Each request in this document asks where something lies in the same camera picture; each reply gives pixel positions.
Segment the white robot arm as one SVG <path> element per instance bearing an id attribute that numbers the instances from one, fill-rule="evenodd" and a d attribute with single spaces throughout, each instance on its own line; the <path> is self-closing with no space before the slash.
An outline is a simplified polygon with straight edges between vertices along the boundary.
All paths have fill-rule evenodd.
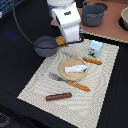
<path id="1" fill-rule="evenodd" d="M 53 19 L 66 42 L 79 40 L 81 18 L 74 0 L 47 0 Z"/>

